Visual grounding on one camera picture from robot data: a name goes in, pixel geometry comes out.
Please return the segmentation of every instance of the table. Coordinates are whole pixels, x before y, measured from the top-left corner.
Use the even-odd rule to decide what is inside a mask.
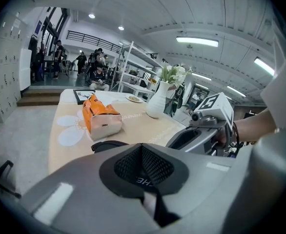
[[[145,102],[131,102],[125,98],[126,95],[129,94],[96,91],[99,100],[111,102],[123,116],[123,126],[119,133],[93,141],[84,123],[82,105],[77,105],[73,90],[62,92],[50,134],[49,174],[76,158],[93,154],[91,146],[96,142],[118,140],[129,144],[144,142],[165,146],[178,131],[185,128],[166,114],[159,119],[149,117]]]
[[[154,91],[152,91],[152,90],[148,90],[147,88],[143,88],[143,87],[136,85],[136,84],[130,84],[129,82],[125,82],[125,81],[123,81],[121,83],[120,92],[123,91],[124,86],[134,90],[135,91],[134,96],[136,96],[136,97],[138,96],[139,93],[147,94],[147,102],[151,99],[152,94],[154,94]]]

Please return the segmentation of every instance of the stair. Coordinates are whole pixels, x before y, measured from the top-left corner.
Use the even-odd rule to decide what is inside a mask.
[[[17,102],[18,107],[58,105],[63,89],[28,90]]]

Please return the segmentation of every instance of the orange bag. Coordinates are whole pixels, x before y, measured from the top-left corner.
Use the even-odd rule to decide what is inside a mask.
[[[105,107],[96,95],[92,95],[83,103],[82,114],[92,139],[115,134],[123,124],[121,114],[112,105]]]

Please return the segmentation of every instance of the floor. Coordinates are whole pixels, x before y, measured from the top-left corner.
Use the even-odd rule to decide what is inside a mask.
[[[46,74],[43,81],[37,81],[31,86],[66,86],[66,87],[83,87],[85,84],[84,75],[77,76],[77,71],[69,71],[68,76],[64,73],[59,73],[58,79],[52,79]]]
[[[8,159],[14,163],[3,179],[22,195],[48,175],[48,145],[56,108],[18,107],[0,124],[0,166]]]
[[[180,122],[184,126],[188,127],[189,122],[191,120],[191,116],[185,113],[186,107],[182,106],[181,108],[177,109],[176,113],[173,115],[176,121]]]
[[[43,81],[37,81],[31,84],[29,89],[53,89],[57,86],[58,89],[87,89],[84,75],[77,76],[77,71],[69,71],[68,76],[64,73],[59,73],[58,79],[52,79],[49,74],[45,74]],[[125,93],[131,92],[131,89],[126,88]]]

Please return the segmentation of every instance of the white vase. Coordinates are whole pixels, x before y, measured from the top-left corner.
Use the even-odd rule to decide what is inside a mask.
[[[171,84],[161,81],[157,92],[147,104],[147,115],[152,118],[159,118],[166,106],[166,94]]]

